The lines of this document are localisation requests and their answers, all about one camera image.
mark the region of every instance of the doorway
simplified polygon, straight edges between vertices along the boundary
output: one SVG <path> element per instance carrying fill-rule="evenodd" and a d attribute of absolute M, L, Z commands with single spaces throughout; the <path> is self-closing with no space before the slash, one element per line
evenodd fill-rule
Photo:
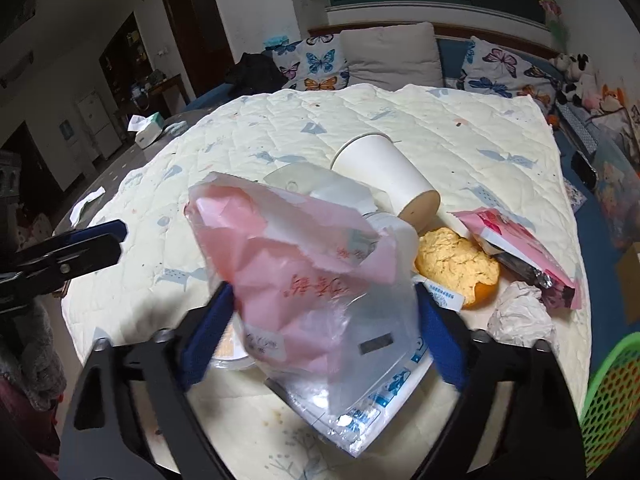
<path fill-rule="evenodd" d="M 27 123 L 22 123 L 2 145 L 2 150 L 20 155 L 20 199 L 31 216 L 50 217 L 60 208 L 65 194 L 53 178 L 36 146 Z"/>
<path fill-rule="evenodd" d="M 224 82 L 234 58 L 216 0 L 163 0 L 196 96 Z"/>

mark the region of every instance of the crumpled tissue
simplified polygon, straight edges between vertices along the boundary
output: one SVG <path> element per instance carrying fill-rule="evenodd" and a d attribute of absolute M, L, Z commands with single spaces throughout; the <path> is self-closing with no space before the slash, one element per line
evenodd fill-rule
<path fill-rule="evenodd" d="M 513 282 L 498 298 L 487 332 L 499 343 L 532 347 L 545 339 L 558 354 L 556 327 L 541 301 L 542 292 L 524 282 Z"/>

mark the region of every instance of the green plastic basket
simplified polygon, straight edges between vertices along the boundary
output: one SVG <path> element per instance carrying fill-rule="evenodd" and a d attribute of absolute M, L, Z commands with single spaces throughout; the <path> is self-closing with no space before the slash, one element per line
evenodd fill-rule
<path fill-rule="evenodd" d="M 611 351 L 589 385 L 580 426 L 590 475 L 618 445 L 640 408 L 640 332 Z"/>

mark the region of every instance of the quilted blanket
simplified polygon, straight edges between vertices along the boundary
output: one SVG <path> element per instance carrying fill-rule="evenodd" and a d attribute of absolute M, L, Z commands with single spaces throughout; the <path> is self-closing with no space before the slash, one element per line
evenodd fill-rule
<path fill-rule="evenodd" d="M 408 85 L 386 92 L 357 85 L 336 92 L 242 97 L 218 108 L 120 184 L 93 224 L 129 228 L 119 264 L 76 278 L 63 315 L 81 360 L 92 341 L 115 344 L 175 326 L 209 296 L 204 260 L 184 218 L 188 188 L 209 171 L 251 180 L 290 162 L 328 167 L 340 146 L 383 132 L 440 191 L 438 221 L 468 234 L 449 211 L 499 206 L 526 225 L 582 288 L 582 308 L 553 312 L 559 362 L 579 410 L 591 352 L 588 284 L 553 134 L 530 96 L 505 99 Z M 503 277 L 501 287 L 508 284 Z M 485 328 L 493 309 L 464 312 Z M 456 402 L 430 370 L 382 435 L 359 459 L 320 442 L 263 384 L 256 368 L 211 370 L 189 393 L 216 450 L 240 479 L 409 478 Z M 172 466 L 146 422 L 159 463 Z"/>

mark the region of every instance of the pink plastic bag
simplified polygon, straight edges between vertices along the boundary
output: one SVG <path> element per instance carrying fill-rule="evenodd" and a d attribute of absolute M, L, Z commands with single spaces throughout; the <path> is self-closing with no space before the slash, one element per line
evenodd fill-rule
<path fill-rule="evenodd" d="M 582 307 L 580 288 L 545 247 L 522 225 L 497 209 L 452 213 L 471 231 L 484 251 L 542 290 L 547 307 Z"/>
<path fill-rule="evenodd" d="M 228 174 L 189 199 L 208 271 L 234 287 L 246 350 L 288 390 L 343 413 L 413 351 L 417 302 L 391 233 L 355 209 Z"/>

